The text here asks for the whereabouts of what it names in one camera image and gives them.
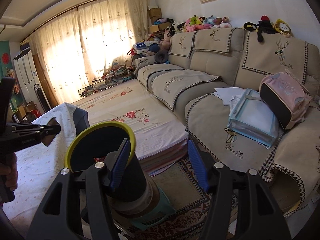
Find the poster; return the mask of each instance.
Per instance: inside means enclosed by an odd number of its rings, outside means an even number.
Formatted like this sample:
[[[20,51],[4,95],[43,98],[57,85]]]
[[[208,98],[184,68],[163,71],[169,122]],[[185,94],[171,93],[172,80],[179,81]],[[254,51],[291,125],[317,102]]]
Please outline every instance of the poster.
[[[10,100],[12,111],[15,112],[24,102],[24,99],[18,83],[16,72],[12,66],[9,41],[0,41],[0,78],[2,77],[12,77],[16,80]]]

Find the sofa backrest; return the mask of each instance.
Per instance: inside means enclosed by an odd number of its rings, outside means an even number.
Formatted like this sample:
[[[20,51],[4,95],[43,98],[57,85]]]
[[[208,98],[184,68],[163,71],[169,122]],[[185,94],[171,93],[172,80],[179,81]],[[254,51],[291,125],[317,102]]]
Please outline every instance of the sofa backrest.
[[[240,28],[177,33],[171,38],[169,61],[186,69],[222,76],[229,86],[259,89],[265,75],[290,70],[313,95],[319,93],[319,49],[297,38]]]

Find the pink backpack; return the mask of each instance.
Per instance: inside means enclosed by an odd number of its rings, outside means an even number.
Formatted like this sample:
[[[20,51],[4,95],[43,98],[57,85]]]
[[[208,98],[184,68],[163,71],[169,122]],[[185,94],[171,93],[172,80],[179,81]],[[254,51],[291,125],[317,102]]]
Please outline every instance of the pink backpack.
[[[292,73],[269,75],[262,79],[261,99],[269,106],[284,129],[291,129],[296,123],[304,121],[313,96]]]

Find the glass coffee table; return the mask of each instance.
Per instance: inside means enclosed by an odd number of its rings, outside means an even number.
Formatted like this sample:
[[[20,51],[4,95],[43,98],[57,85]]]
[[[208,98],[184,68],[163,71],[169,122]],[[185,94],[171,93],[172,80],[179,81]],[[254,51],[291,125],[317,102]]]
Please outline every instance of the glass coffee table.
[[[125,70],[115,71],[111,74],[104,76],[103,79],[95,80],[94,83],[85,88],[81,88],[79,92],[79,96],[87,97],[93,93],[97,93],[99,91],[103,91],[105,89],[114,87],[123,82],[131,80],[134,78],[133,70],[126,68]]]

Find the pink flower pattern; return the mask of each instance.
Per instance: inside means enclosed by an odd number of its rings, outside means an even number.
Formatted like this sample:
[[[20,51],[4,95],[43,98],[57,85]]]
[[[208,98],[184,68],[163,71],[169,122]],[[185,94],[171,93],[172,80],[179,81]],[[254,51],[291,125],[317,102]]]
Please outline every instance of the pink flower pattern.
[[[143,109],[136,109],[135,111],[127,112],[126,114],[122,116],[118,116],[111,121],[118,121],[118,122],[125,122],[126,119],[136,120],[137,122],[146,124],[150,122],[149,115],[146,114],[146,110]]]
[[[121,93],[115,94],[113,97],[109,98],[109,100],[124,96],[124,95],[126,95],[126,94],[128,94],[128,93],[130,93],[132,91],[133,90],[130,87],[127,87]]]

